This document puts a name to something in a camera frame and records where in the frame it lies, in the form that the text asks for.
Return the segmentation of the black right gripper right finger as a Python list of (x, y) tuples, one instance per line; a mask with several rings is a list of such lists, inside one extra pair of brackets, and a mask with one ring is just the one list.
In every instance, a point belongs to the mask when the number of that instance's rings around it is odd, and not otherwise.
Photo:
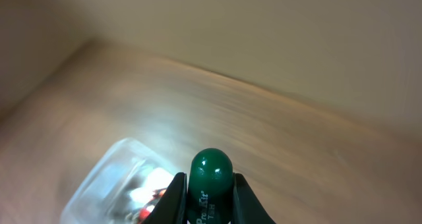
[(233, 174), (232, 216), (232, 224), (276, 224), (240, 173)]

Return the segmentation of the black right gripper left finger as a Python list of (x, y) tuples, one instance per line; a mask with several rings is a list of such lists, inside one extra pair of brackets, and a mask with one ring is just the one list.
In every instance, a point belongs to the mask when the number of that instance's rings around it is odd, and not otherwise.
[(152, 213), (142, 224), (187, 224), (187, 174), (177, 173)]

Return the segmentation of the green handle screwdriver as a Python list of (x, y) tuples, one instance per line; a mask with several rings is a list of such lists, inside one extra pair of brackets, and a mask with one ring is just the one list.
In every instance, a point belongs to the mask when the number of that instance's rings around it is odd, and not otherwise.
[(221, 150), (207, 148), (191, 163), (186, 216), (191, 224), (228, 224), (232, 218), (233, 165)]

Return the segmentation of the clear plastic container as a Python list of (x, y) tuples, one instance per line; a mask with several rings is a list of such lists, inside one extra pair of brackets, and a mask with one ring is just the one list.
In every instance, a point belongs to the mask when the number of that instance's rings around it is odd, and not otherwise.
[(65, 206), (60, 224), (137, 223), (147, 194), (167, 188), (177, 169), (133, 138), (116, 142)]

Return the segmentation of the red handle pruning shears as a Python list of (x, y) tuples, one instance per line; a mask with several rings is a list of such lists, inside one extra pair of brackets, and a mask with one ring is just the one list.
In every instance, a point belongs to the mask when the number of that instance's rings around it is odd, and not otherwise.
[(165, 194), (167, 188), (153, 190), (147, 194), (147, 202), (138, 211), (137, 224), (143, 223), (147, 217), (152, 213), (162, 196)]

